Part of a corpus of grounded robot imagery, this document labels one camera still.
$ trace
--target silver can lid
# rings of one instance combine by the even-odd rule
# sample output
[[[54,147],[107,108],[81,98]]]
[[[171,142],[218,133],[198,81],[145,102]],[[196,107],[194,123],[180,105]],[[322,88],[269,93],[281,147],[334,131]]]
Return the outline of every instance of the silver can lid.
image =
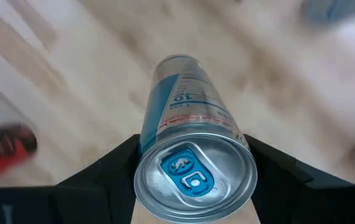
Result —
[[[189,134],[150,149],[137,168],[134,188],[137,199],[155,216],[204,223],[243,206],[256,182],[254,158],[238,142]]]

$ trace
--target blurred background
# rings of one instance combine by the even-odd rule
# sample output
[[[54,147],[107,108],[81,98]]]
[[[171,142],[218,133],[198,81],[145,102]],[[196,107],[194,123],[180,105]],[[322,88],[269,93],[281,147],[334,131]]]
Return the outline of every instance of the blurred background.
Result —
[[[355,183],[355,4],[333,2],[0,0],[0,124],[39,144],[0,186],[56,184],[140,133],[170,54],[203,64],[242,132]],[[242,221],[251,203],[220,223]]]

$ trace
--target red object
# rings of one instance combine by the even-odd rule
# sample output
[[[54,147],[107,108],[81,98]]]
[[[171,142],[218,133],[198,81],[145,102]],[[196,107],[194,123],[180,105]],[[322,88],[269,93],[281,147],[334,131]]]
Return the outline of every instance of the red object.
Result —
[[[0,173],[29,158],[37,150],[33,132],[21,124],[0,127]]]

